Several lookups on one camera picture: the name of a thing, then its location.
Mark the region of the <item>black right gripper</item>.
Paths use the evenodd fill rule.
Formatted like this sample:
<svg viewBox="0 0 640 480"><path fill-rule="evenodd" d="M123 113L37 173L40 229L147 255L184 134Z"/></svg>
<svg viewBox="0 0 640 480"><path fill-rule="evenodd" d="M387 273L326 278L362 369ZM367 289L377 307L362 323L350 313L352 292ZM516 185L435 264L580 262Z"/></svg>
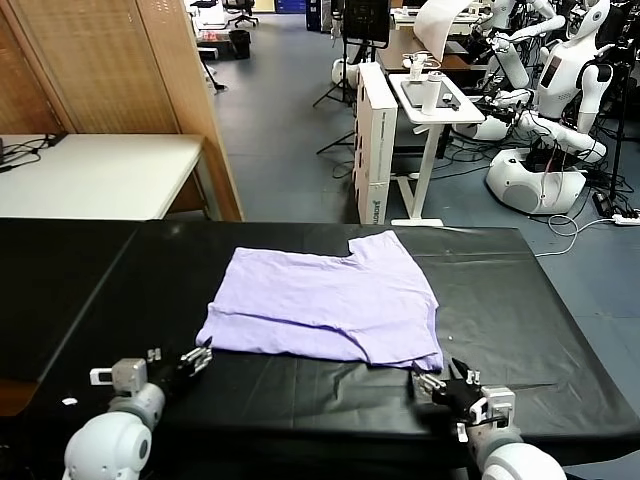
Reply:
<svg viewBox="0 0 640 480"><path fill-rule="evenodd" d="M432 399L449 408L453 418L465 425L479 425L486 417L486 399L480 386L480 371L452 357L448 364L449 379L414 371L411 373L415 399Z"/></svg>

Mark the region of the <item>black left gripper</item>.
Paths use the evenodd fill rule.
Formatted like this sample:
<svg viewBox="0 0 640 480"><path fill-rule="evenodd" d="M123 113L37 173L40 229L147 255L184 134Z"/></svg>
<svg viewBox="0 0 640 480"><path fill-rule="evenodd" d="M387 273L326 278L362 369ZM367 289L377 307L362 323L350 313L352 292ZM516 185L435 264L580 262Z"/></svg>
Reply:
<svg viewBox="0 0 640 480"><path fill-rule="evenodd" d="M147 363L148 382L158 386L166 396L181 396L191 388L197 375L213 360L211 338L191 351L175 357L163 357Z"/></svg>

